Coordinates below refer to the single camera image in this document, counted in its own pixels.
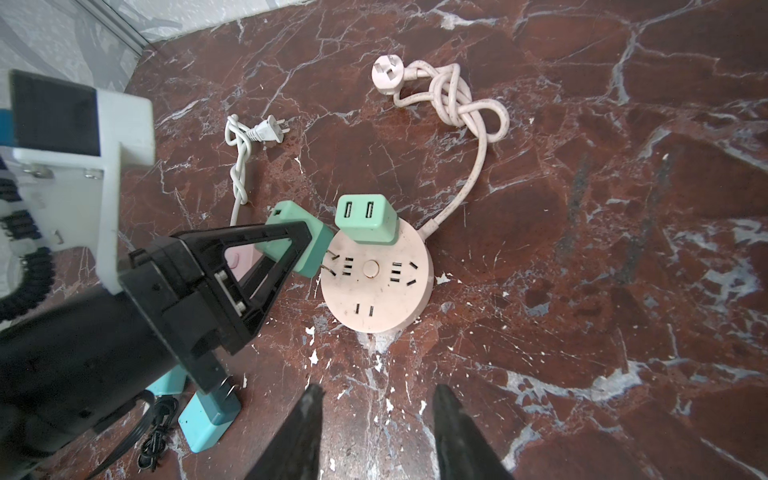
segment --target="metal prong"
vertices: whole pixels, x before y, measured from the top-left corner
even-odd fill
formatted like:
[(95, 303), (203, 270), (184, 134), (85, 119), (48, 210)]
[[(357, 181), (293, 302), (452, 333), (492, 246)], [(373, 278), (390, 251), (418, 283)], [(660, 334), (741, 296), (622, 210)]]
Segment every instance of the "metal prong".
[(329, 272), (331, 272), (333, 274), (333, 276), (336, 276), (336, 272), (334, 272), (333, 270), (331, 270), (327, 266), (323, 265), (322, 263), (320, 264), (320, 268), (324, 268), (324, 269), (328, 270)]

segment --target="pink object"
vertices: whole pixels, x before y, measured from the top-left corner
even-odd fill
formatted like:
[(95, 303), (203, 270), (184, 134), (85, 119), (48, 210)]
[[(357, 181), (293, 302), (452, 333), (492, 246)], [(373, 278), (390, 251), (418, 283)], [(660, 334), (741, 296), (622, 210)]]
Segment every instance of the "pink object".
[(261, 256), (262, 253), (253, 248), (253, 245), (230, 247), (224, 252), (224, 258), (227, 259), (227, 265), (238, 280), (248, 273), (248, 270), (259, 261)]

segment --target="mint green power adapter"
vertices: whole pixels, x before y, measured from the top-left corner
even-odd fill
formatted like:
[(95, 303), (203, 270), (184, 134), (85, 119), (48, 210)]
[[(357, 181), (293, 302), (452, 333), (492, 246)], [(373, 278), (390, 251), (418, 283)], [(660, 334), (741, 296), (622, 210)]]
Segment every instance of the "mint green power adapter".
[[(309, 212), (299, 207), (291, 200), (283, 200), (272, 209), (272, 213), (266, 219), (267, 225), (276, 223), (289, 223), (303, 221), (310, 229), (312, 241), (304, 250), (293, 271), (307, 278), (312, 278), (320, 269), (323, 258), (328, 250), (328, 246), (333, 240), (333, 231), (320, 220), (317, 220)], [(290, 247), (290, 240), (272, 240), (270, 242), (255, 243), (256, 250), (267, 255), (274, 261), (280, 260), (283, 254)]]
[(381, 194), (342, 195), (336, 205), (336, 226), (364, 245), (397, 243), (398, 217)]

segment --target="round button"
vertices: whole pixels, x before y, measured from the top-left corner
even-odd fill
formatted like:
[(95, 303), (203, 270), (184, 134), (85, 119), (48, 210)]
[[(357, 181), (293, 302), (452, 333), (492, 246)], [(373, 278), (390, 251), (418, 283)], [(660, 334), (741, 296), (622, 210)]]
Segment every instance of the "round button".
[(379, 264), (375, 260), (368, 260), (362, 265), (362, 272), (368, 277), (373, 278), (379, 275)]

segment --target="white plug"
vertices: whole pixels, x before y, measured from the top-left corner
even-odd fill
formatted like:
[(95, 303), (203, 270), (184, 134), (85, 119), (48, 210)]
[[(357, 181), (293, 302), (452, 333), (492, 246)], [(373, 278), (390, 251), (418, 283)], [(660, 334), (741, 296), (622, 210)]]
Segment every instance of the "white plug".
[(280, 126), (285, 122), (285, 120), (277, 120), (274, 115), (270, 115), (266, 120), (262, 120), (256, 127), (247, 131), (246, 135), (251, 140), (261, 142), (276, 141), (278, 144), (282, 144), (283, 135), (290, 131), (290, 128), (282, 128)]
[(404, 82), (406, 67), (397, 55), (382, 55), (371, 69), (371, 78), (376, 90), (384, 95), (399, 92)]

